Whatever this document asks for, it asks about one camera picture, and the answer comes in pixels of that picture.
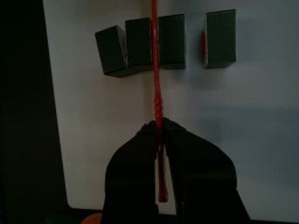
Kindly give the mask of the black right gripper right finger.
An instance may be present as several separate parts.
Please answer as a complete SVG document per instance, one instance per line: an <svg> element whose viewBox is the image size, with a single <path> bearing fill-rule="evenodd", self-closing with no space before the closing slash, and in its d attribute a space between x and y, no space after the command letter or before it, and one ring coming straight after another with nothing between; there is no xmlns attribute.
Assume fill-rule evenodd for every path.
<svg viewBox="0 0 299 224"><path fill-rule="evenodd" d="M248 224L235 165L210 141L163 120L163 140L180 224Z"/></svg>

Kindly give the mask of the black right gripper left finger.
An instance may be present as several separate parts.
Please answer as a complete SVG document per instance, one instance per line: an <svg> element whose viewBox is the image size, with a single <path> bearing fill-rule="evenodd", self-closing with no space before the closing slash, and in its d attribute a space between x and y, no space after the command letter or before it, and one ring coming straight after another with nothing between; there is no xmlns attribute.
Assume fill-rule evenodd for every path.
<svg viewBox="0 0 299 224"><path fill-rule="evenodd" d="M116 150L108 162L102 224L158 224L156 150L158 128L151 121Z"/></svg>

